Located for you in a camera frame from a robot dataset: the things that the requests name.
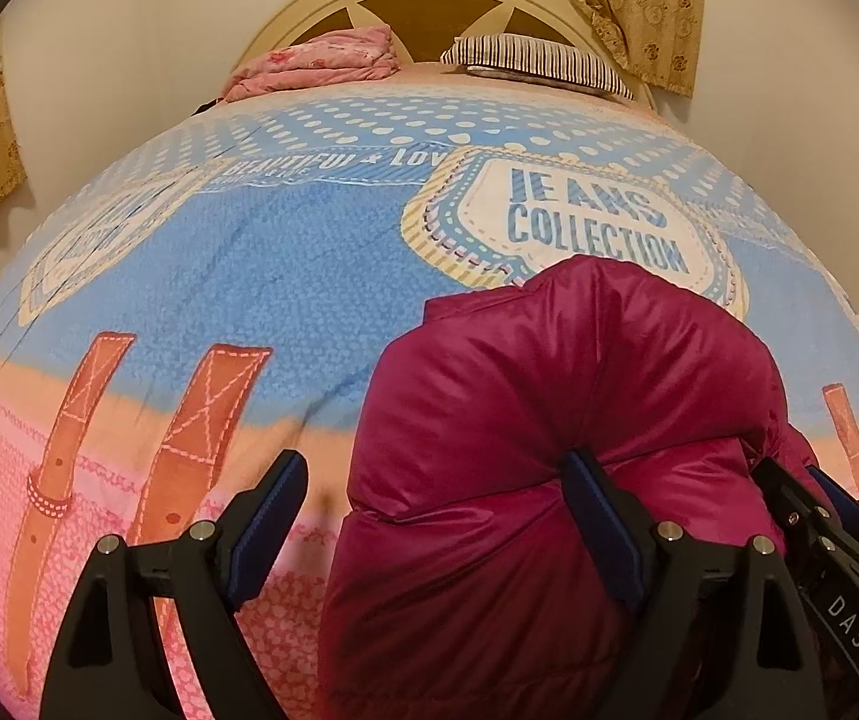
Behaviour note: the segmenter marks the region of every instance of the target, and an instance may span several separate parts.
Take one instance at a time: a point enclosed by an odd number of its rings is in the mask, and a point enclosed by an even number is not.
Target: bedspread
[[[219,105],[95,176],[0,276],[0,697],[16,720],[37,716],[99,536],[159,541],[216,517],[284,447],[309,461],[308,498],[239,621],[289,716],[310,718],[375,361],[429,298],[523,284],[577,253],[744,322],[789,418],[859,495],[859,318],[743,180],[655,116],[408,70]]]

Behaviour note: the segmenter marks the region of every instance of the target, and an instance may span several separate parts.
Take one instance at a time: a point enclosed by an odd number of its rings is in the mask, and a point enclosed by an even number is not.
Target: puffy jacket
[[[585,720],[629,632],[562,499],[587,446],[657,520],[780,529],[749,471],[822,497],[769,351],[699,295],[576,256],[440,298],[363,406],[320,634],[324,720]]]

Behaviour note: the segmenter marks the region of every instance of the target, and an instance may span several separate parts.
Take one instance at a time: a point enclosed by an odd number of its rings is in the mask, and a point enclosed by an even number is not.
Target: pink blanket
[[[223,85],[224,103],[344,81],[386,79],[399,69],[388,25],[337,29],[240,65]]]

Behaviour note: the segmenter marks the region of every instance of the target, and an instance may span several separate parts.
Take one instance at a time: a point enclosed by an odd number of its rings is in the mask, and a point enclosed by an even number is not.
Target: wall
[[[92,175],[215,97],[288,1],[12,0],[5,85],[29,183],[0,205],[0,270]]]
[[[707,0],[695,96],[657,98],[793,227],[859,312],[859,1]]]

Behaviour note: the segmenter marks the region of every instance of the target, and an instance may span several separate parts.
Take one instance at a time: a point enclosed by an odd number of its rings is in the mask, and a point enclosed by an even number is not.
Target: bed headboard
[[[386,23],[403,64],[435,62],[460,35],[512,32],[589,50],[607,60],[637,100],[653,105],[647,84],[610,58],[570,0],[294,0],[266,23],[239,62],[321,35]]]

